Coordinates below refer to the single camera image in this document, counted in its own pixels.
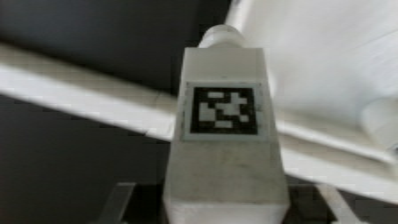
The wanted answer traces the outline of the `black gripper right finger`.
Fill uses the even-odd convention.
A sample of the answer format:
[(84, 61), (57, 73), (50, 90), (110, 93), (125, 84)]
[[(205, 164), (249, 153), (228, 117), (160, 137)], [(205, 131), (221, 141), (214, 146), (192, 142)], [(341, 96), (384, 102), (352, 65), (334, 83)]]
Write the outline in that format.
[(290, 186), (286, 224), (370, 224), (350, 209), (338, 189), (327, 184)]

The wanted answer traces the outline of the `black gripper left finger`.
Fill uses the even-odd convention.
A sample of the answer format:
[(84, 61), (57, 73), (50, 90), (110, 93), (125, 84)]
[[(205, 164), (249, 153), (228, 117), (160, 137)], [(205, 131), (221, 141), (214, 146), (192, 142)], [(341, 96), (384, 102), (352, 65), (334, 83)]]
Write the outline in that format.
[(119, 182), (89, 224), (162, 224), (162, 185)]

